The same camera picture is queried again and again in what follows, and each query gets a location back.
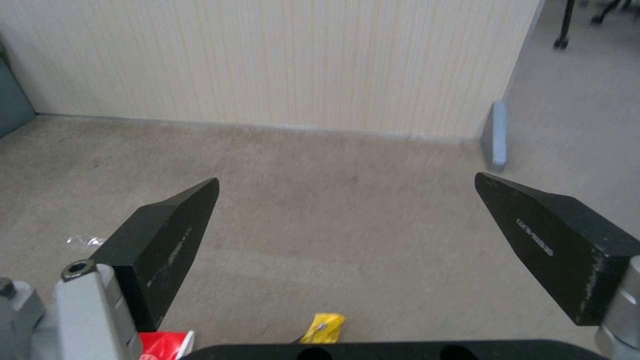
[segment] red package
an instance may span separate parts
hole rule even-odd
[[[176,360],[193,349],[195,332],[141,332],[140,360]]]

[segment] yellow candy wrapper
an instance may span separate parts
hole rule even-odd
[[[335,313],[316,313],[307,333],[300,338],[301,344],[333,344],[340,336],[344,316]]]

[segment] beige wall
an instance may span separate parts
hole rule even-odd
[[[36,111],[474,136],[538,0],[3,0]]]

